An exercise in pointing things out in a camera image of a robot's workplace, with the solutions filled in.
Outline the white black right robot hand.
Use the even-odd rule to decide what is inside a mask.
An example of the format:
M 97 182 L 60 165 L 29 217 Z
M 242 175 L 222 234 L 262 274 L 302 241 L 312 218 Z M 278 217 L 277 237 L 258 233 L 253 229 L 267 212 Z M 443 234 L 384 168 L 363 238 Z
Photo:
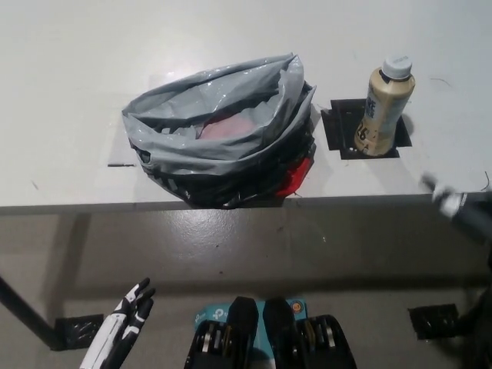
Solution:
M 463 209 L 468 198 L 466 192 L 456 191 L 429 173 L 422 174 L 421 184 L 431 192 L 431 202 L 442 215 L 456 223 L 463 221 Z

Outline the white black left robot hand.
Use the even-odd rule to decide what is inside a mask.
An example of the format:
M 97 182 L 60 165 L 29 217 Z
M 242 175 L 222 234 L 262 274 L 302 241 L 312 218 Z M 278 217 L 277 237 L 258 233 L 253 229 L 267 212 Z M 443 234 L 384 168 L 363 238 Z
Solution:
M 135 345 L 154 301 L 150 278 L 137 283 L 104 319 L 80 368 L 120 368 Z

